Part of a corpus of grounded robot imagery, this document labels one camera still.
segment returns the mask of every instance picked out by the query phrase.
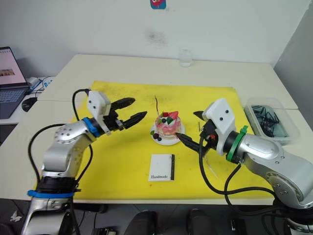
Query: glass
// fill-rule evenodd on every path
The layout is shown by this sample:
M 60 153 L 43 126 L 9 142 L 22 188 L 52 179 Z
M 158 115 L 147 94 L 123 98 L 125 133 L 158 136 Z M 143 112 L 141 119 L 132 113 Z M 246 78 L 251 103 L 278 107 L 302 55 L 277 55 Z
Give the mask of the glass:
M 179 50 L 179 65 L 182 67 L 189 67 L 192 64 L 191 51 L 188 49 Z

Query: green ring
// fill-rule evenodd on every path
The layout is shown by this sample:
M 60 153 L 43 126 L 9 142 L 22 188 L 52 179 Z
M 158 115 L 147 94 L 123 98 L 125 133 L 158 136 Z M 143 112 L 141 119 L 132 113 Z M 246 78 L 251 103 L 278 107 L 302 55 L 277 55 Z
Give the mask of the green ring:
M 241 139 L 244 137 L 244 135 L 246 134 L 246 130 L 247 130 L 248 126 L 244 126 L 241 130 L 240 130 L 240 133 L 239 135 L 237 135 L 233 145 L 231 146 L 230 148 L 230 151 L 229 153 L 226 155 L 226 160 L 227 161 L 230 161 L 232 160 L 233 156 L 234 156 L 234 153 L 239 145 L 239 142 L 241 141 Z

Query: yellow cutting mat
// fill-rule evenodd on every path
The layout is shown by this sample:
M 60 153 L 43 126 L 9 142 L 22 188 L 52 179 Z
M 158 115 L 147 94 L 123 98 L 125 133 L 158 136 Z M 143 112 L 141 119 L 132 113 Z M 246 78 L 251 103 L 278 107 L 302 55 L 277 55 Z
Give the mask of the yellow cutting mat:
M 236 90 L 225 87 L 138 85 L 95 81 L 93 90 L 104 92 L 111 102 L 124 97 L 134 97 L 136 101 L 129 107 L 117 110 L 119 119 L 127 120 L 131 115 L 148 111 L 146 117 L 128 130 L 103 135 L 92 144 L 94 155 L 89 169 L 80 181 L 81 192 L 75 199 L 89 200 L 171 200 L 223 198 L 212 192 L 202 179 L 198 154 L 181 142 L 172 146 L 162 146 L 150 137 L 150 128 L 157 117 L 155 95 L 160 112 L 179 111 L 185 125 L 186 134 L 199 141 L 199 125 L 204 121 L 193 112 L 204 110 L 218 98 L 225 97 L 236 118 L 237 131 L 248 120 L 240 104 Z M 83 103 L 78 110 L 80 118 L 91 117 Z M 152 154 L 175 154 L 175 180 L 170 182 L 149 182 L 150 159 Z M 236 167 L 226 161 L 225 156 L 210 150 L 207 158 L 215 176 L 204 162 L 206 174 L 211 183 L 223 190 L 224 183 Z M 81 169 L 89 159 L 89 149 L 84 153 Z M 243 166 L 230 183 L 230 189 L 260 186 L 269 187 L 261 177 L 254 175 Z M 266 198 L 264 192 L 244 192 L 237 198 Z

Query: laptop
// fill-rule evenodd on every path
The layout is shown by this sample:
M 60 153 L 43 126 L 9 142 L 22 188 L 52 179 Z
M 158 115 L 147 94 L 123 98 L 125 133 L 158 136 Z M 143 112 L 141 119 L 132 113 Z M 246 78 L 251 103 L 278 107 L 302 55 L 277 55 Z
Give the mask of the laptop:
M 9 118 L 29 86 L 10 47 L 0 47 L 0 119 Z

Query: white plate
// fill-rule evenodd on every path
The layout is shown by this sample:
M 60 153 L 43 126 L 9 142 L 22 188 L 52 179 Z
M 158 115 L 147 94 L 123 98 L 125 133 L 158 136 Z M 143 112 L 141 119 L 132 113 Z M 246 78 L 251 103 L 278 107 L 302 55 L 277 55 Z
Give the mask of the white plate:
M 182 134 L 185 134 L 185 126 L 184 126 L 184 124 L 182 124 L 182 122 L 180 122 L 180 123 L 181 123 L 181 125 L 180 125 L 181 133 L 182 133 Z M 151 129 L 150 129 L 150 132 L 151 132 L 151 131 L 154 131 L 155 133 L 157 133 L 157 127 L 156 127 L 156 124 L 155 124 L 155 123 L 153 123 L 153 125 L 152 125 L 152 127 L 151 127 Z M 154 140 L 154 142 L 156 142 L 156 143 L 158 143 L 158 144 L 166 145 L 166 146 L 176 144 L 176 143 L 178 143 L 178 142 L 180 141 L 178 138 L 172 139 L 172 140 L 166 140 L 166 139 L 162 138 L 161 141 L 158 141 L 157 139 L 156 139 L 156 140 L 153 139 L 153 140 Z

